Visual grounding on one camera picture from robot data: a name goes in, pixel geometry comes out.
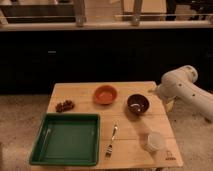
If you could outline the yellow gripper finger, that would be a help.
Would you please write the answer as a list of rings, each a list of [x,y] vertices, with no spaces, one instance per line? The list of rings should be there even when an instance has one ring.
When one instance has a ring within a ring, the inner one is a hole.
[[[174,106],[174,101],[171,100],[171,101],[169,101],[169,102],[167,102],[167,103],[165,104],[165,110],[166,110],[167,112],[169,112],[169,111],[172,110],[173,106]]]

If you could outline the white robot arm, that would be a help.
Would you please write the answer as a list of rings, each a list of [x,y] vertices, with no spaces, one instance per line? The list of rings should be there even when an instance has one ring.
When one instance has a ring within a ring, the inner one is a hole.
[[[213,94],[196,86],[197,79],[197,70],[191,65],[185,65],[164,73],[155,92],[163,101],[174,97],[182,99],[213,122]]]

